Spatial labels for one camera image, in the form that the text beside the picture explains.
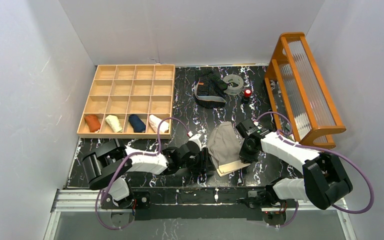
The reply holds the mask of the grey beige underwear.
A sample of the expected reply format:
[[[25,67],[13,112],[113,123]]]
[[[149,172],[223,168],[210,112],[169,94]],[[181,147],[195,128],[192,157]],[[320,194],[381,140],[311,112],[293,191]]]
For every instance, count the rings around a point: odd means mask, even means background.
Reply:
[[[242,144],[230,121],[222,122],[212,130],[206,146],[220,177],[249,166],[240,159]]]

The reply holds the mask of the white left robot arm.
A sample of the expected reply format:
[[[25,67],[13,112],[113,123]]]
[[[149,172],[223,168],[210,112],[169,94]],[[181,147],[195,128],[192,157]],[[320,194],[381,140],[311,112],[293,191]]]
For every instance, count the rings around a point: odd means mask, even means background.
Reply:
[[[193,174],[204,174],[215,169],[209,150],[198,139],[188,140],[180,147],[170,146],[160,152],[150,152],[126,146],[113,139],[81,160],[88,186],[100,190],[103,199],[115,205],[133,201],[133,192],[122,178],[127,172],[144,172],[153,175],[173,175],[180,169]]]

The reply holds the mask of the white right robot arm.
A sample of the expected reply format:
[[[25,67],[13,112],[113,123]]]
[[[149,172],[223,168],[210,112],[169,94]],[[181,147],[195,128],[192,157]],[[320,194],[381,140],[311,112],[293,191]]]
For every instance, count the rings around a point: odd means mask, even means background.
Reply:
[[[246,119],[236,126],[243,138],[239,158],[243,163],[258,160],[260,153],[273,155],[299,170],[302,178],[278,178],[251,197],[253,204],[309,201],[325,210],[352,192],[353,185],[338,156],[304,148],[279,133]]]

